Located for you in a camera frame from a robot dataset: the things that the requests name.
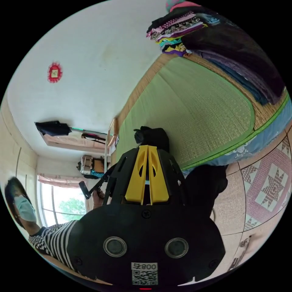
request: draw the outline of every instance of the label sticker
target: label sticker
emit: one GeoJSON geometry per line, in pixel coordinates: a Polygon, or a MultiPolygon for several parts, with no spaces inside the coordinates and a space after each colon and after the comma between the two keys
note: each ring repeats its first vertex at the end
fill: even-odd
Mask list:
{"type": "Polygon", "coordinates": [[[156,262],[132,262],[133,285],[158,285],[158,265],[156,262]]]}

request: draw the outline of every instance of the black and white striped shirt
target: black and white striped shirt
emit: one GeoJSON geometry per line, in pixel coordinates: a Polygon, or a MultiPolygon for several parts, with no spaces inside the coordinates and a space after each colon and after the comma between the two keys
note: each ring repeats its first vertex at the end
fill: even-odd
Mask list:
{"type": "Polygon", "coordinates": [[[67,245],[69,234],[76,222],[78,220],[42,227],[38,233],[29,236],[28,240],[39,253],[49,255],[75,270],[67,253],[67,245]]]}

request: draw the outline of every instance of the hand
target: hand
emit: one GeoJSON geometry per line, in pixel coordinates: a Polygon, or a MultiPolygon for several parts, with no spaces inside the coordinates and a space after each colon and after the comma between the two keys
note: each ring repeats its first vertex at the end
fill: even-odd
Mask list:
{"type": "Polygon", "coordinates": [[[98,194],[97,191],[94,190],[92,193],[92,199],[93,199],[93,208],[97,208],[100,207],[103,204],[103,199],[101,199],[98,194]]]}

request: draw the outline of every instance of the face mask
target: face mask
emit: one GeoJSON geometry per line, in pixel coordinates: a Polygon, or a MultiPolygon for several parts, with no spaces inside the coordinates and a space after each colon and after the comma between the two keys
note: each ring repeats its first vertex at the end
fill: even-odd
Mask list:
{"type": "Polygon", "coordinates": [[[33,208],[28,199],[20,195],[18,197],[14,197],[14,203],[19,212],[19,216],[23,220],[30,222],[37,221],[36,210],[33,208]]]}

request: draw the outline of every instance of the tree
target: tree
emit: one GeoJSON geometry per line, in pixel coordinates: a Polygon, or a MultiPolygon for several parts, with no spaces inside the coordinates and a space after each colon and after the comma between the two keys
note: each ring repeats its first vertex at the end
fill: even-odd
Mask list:
{"type": "MultiPolygon", "coordinates": [[[[62,210],[63,213],[80,215],[84,215],[86,213],[84,201],[75,198],[70,198],[68,201],[62,201],[59,204],[59,208],[62,210]]],[[[68,221],[79,220],[81,218],[80,215],[62,214],[64,219],[68,221]]]]}

